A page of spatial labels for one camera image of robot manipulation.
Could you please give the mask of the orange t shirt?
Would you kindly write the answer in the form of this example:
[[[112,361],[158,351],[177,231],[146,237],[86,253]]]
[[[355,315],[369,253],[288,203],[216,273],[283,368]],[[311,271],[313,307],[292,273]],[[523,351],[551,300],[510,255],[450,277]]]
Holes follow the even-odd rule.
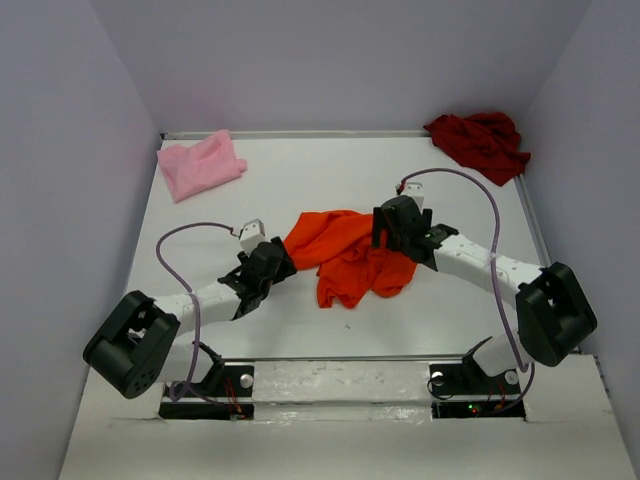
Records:
[[[299,270],[314,269],[321,308],[339,302],[355,308],[373,292],[398,295],[413,279],[417,264],[399,252],[372,246],[373,216],[351,210],[303,212],[284,240]]]

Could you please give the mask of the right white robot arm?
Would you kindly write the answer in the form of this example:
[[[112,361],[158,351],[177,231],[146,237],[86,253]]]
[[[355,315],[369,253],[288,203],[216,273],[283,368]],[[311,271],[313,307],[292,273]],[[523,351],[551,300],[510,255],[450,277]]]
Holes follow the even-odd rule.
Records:
[[[373,211],[372,245],[493,294],[500,312],[515,310],[515,328],[480,341],[463,357],[460,379],[468,390],[482,392],[520,366],[555,367],[596,330],[596,316],[570,267],[501,256],[448,225],[432,224],[431,215],[406,195],[385,202]]]

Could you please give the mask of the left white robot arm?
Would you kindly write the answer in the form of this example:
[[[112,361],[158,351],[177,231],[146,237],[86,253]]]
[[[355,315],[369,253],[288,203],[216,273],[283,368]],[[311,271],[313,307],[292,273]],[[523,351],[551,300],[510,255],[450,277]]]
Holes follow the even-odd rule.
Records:
[[[296,274],[279,237],[259,242],[251,253],[240,253],[239,260],[234,270],[193,294],[152,298],[139,290],[127,293],[85,346],[83,360],[126,399],[141,396],[155,383],[185,378],[198,394],[215,392],[221,370],[199,360],[181,373],[179,367],[192,355],[175,339],[250,314],[273,285]]]

